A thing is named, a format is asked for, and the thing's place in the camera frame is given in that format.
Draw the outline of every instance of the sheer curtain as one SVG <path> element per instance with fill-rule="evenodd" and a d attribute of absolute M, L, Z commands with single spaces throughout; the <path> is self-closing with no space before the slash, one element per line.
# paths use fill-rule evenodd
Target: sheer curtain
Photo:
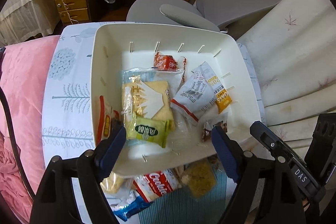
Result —
<path fill-rule="evenodd" d="M 301 157 L 317 116 L 336 109 L 335 26 L 330 0 L 282 0 L 237 40 L 255 67 L 268 126 Z"/>

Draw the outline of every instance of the pink bedding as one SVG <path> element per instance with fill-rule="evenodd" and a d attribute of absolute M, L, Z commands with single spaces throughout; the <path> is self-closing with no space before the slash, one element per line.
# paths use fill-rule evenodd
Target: pink bedding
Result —
<path fill-rule="evenodd" d="M 31 187 L 36 192 L 45 170 L 41 121 L 45 83 L 59 36 L 6 47 L 0 86 L 8 100 L 16 143 Z M 32 201 L 22 183 L 0 104 L 0 191 L 16 213 L 29 221 Z"/>

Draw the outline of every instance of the red snack package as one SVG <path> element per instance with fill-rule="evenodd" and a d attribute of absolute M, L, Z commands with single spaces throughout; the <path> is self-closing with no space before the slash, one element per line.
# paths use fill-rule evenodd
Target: red snack package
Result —
<path fill-rule="evenodd" d="M 104 96 L 99 97 L 100 116 L 97 132 L 97 145 L 101 140 L 107 139 L 110 134 L 112 107 L 104 101 Z"/>
<path fill-rule="evenodd" d="M 177 62 L 171 55 L 157 52 L 154 56 L 154 67 L 157 67 L 158 70 L 175 71 L 177 70 Z"/>
<path fill-rule="evenodd" d="M 172 169 L 136 176 L 133 184 L 146 202 L 152 202 L 181 187 Z"/>

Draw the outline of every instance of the silver rivet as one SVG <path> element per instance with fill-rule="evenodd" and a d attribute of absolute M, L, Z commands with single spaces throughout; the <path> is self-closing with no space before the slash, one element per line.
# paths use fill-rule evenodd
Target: silver rivet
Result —
<path fill-rule="evenodd" d="M 286 162 L 285 158 L 283 156 L 278 157 L 278 161 L 284 164 Z"/>
<path fill-rule="evenodd" d="M 249 151 L 249 150 L 246 150 L 246 151 L 244 151 L 244 156 L 246 158 L 252 158 L 253 153 L 251 151 Z"/>
<path fill-rule="evenodd" d="M 59 161 L 60 160 L 60 156 L 53 156 L 52 158 L 51 158 L 51 161 L 52 162 L 57 162 L 57 161 Z"/>
<path fill-rule="evenodd" d="M 86 150 L 85 152 L 84 152 L 84 155 L 86 156 L 86 157 L 91 157 L 92 155 L 93 155 L 93 150 L 92 149 L 89 149 L 89 150 Z"/>

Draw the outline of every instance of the gray office chair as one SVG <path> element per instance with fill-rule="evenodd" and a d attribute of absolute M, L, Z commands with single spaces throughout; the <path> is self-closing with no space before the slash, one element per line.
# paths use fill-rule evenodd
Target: gray office chair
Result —
<path fill-rule="evenodd" d="M 127 21 L 184 25 L 220 31 L 230 23 L 256 12 L 271 9 L 280 0 L 136 0 Z"/>

